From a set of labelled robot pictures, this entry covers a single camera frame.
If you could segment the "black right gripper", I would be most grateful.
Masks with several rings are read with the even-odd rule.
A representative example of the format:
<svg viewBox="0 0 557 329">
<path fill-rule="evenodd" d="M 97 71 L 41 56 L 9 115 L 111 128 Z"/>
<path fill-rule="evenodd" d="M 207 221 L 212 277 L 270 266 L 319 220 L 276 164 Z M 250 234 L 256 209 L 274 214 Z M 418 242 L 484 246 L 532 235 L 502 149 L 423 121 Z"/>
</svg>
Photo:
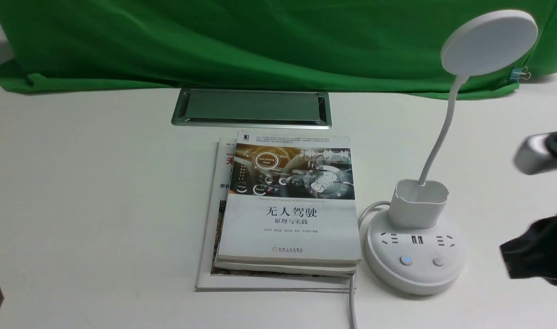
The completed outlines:
<svg viewBox="0 0 557 329">
<path fill-rule="evenodd" d="M 541 278 L 557 286 L 557 215 L 542 218 L 500 246 L 510 279 Z"/>
</svg>

